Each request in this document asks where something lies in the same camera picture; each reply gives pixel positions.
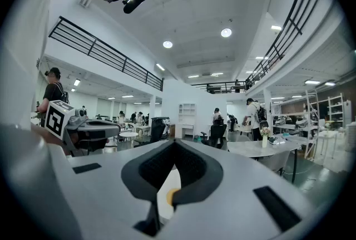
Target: flower vase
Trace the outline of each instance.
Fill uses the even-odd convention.
[[[267,136],[263,136],[262,148],[266,148],[267,147],[267,142],[268,142],[268,137]]]

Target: black metal railing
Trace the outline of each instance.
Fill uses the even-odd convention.
[[[192,85],[198,89],[207,91],[211,94],[229,94],[232,92],[245,92],[245,82],[211,82],[209,84]]]
[[[261,60],[253,73],[246,79],[246,90],[261,80],[286,54],[291,44],[298,36],[313,13],[319,0],[294,0],[283,27],[275,41]]]
[[[62,16],[60,16],[60,21],[53,28],[49,37],[155,89],[163,90],[163,79],[156,77],[117,49]]]

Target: black rectangular strip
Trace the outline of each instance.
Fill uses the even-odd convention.
[[[270,187],[254,189],[254,193],[282,232],[301,221],[299,216]]]
[[[73,171],[76,174],[81,174],[81,173],[85,173],[85,172],[89,172],[95,169],[101,168],[101,166],[98,163],[92,163],[92,164],[87,164],[84,166],[75,166],[73,168]]]

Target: man wearing black cap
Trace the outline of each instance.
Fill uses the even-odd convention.
[[[252,98],[248,98],[247,102],[247,115],[244,118],[243,125],[246,125],[247,118],[250,118],[251,128],[252,128],[252,136],[254,141],[262,140],[261,132],[260,132],[260,123],[257,117],[257,111],[260,108],[260,104],[254,101]]]
[[[60,100],[63,95],[63,86],[60,83],[61,72],[58,68],[51,68],[50,71],[45,73],[48,80],[46,91],[44,92],[43,101],[37,107],[37,111],[41,112],[41,126],[45,126],[46,112],[48,104],[52,100]]]

